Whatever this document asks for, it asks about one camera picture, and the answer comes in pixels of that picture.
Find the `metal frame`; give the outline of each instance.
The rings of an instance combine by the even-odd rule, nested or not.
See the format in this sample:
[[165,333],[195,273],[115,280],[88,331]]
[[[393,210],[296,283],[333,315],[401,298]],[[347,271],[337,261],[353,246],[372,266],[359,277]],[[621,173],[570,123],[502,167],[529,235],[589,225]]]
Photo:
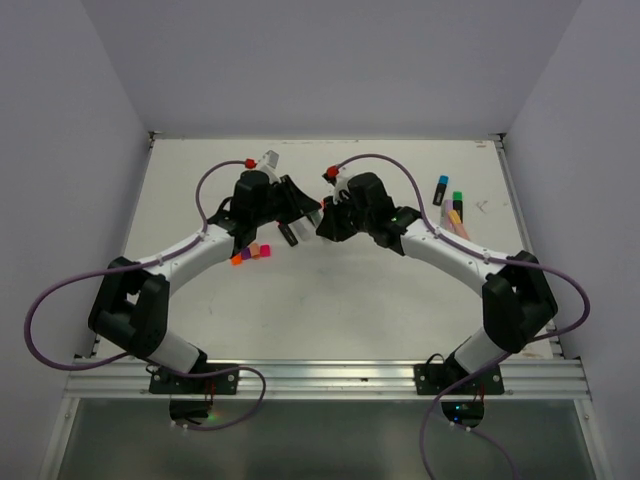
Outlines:
[[596,422],[593,404],[590,400],[574,400],[573,403],[576,407],[582,436],[584,437],[584,443],[587,446],[587,452],[589,452],[589,459],[596,478],[598,480],[613,479],[613,469],[607,458],[604,441]]
[[[433,400],[416,394],[413,365],[424,360],[211,360],[230,362],[260,370],[267,379],[267,399],[275,400]],[[80,360],[78,363],[90,363]],[[153,398],[149,374],[140,360],[125,360],[95,370],[69,375],[67,398]],[[506,394],[492,397],[510,400],[586,400],[587,381],[578,360],[514,360],[501,365]],[[255,398],[261,389],[253,374],[241,372],[238,394],[233,399]],[[172,398],[200,398],[185,395]]]
[[62,459],[67,449],[73,422],[78,413],[79,398],[63,398],[58,411],[58,417],[53,425],[53,432],[49,440],[49,446],[40,467],[38,480],[55,480],[60,473]]
[[[518,230],[525,248],[532,251],[520,204],[515,192],[501,140],[493,139],[507,190],[511,198]],[[548,330],[555,330],[550,322]],[[598,431],[587,380],[579,360],[563,359],[559,342],[551,342],[554,359],[509,359],[501,364],[505,395],[492,401],[573,400],[586,448],[598,480],[613,478],[604,444]],[[260,370],[267,379],[268,400],[326,401],[431,401],[433,396],[418,396],[413,381],[413,365],[423,360],[211,360],[238,363]],[[79,364],[92,360],[78,360]],[[40,480],[57,478],[71,435],[78,405],[83,398],[157,399],[168,395],[148,393],[150,376],[146,363],[129,358],[96,370],[71,372],[53,434],[40,472]],[[253,374],[241,372],[237,395],[218,401],[255,399],[261,389]],[[197,398],[200,396],[173,396]],[[471,397],[456,396],[457,400]]]

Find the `black cable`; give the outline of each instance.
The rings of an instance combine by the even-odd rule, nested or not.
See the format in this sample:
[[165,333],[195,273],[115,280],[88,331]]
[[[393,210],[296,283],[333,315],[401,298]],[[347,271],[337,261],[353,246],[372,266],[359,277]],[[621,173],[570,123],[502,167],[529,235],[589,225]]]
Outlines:
[[434,353],[433,355],[431,355],[431,356],[427,359],[427,361],[425,362],[425,365],[428,367],[428,366],[429,366],[429,364],[430,364],[431,362],[433,362],[433,359],[434,359],[434,358],[436,358],[436,357],[440,357],[440,358],[442,359],[442,361],[444,362],[444,357],[442,356],[442,354],[441,354],[441,353]]

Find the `white wall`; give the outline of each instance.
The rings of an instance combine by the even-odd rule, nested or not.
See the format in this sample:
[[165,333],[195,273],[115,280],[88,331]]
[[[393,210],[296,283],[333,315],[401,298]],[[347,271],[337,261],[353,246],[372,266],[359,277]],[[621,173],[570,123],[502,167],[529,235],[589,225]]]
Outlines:
[[507,131],[580,0],[83,0],[148,129]]
[[[584,0],[507,136],[536,252],[593,300],[564,344],[584,360],[619,480],[640,469],[639,19],[637,1]],[[564,325],[577,302],[562,294]]]
[[[33,360],[24,314],[55,280],[122,248],[146,133],[83,6],[0,6],[0,478],[35,478],[66,374]],[[97,283],[46,302],[36,343],[70,362]]]

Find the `white table surface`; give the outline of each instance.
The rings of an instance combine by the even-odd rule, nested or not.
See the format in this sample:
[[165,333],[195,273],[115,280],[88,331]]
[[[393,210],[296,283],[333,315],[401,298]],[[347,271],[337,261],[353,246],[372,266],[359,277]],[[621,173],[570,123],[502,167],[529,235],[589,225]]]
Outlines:
[[[465,226],[474,242],[514,254],[523,248],[492,142],[158,140],[127,258],[161,251],[198,229],[194,190],[210,166],[259,159],[267,150],[280,154],[279,174],[289,174],[316,199],[331,191],[321,178],[329,165],[360,153],[392,156],[417,179],[436,223],[440,210],[431,199],[439,176],[448,175],[447,198],[463,192]],[[352,165],[378,174],[396,205],[417,206],[396,167],[380,160]],[[231,166],[209,178],[205,211],[213,214],[232,194],[240,172]],[[170,328],[210,358],[426,359],[448,355],[481,325],[481,300],[471,290],[428,264],[381,249],[365,234],[341,244],[314,237],[291,248],[275,225],[267,225],[257,242],[271,245],[270,258],[216,265],[171,298]],[[103,340],[99,355],[118,351]],[[547,341],[522,354],[552,358]]]

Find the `marker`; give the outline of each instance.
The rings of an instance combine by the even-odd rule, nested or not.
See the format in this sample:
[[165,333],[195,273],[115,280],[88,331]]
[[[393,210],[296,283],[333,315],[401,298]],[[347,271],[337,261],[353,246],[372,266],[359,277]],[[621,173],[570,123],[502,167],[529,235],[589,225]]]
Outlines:
[[449,183],[449,177],[447,177],[446,175],[440,175],[440,180],[438,180],[438,185],[436,185],[436,192],[433,194],[434,205],[442,205],[444,192],[447,190],[447,183]]
[[287,241],[289,246],[295,247],[298,244],[298,239],[296,238],[295,234],[293,233],[293,230],[291,230],[289,228],[289,225],[287,225],[285,223],[279,223],[278,224],[278,230],[280,230],[280,233],[282,233],[282,236]]
[[449,212],[453,210],[453,200],[447,198],[444,202],[442,202],[442,206],[440,207],[440,226],[449,232],[454,232],[453,224],[449,219]]
[[451,220],[451,223],[453,223],[453,229],[455,230],[456,235],[464,238],[465,240],[471,240],[469,238],[469,234],[467,234],[467,230],[464,228],[464,225],[460,221],[458,212],[456,212],[455,210],[451,210],[449,212],[449,219]]
[[462,192],[453,192],[453,209],[458,212],[460,221],[463,222],[464,217],[462,216]]

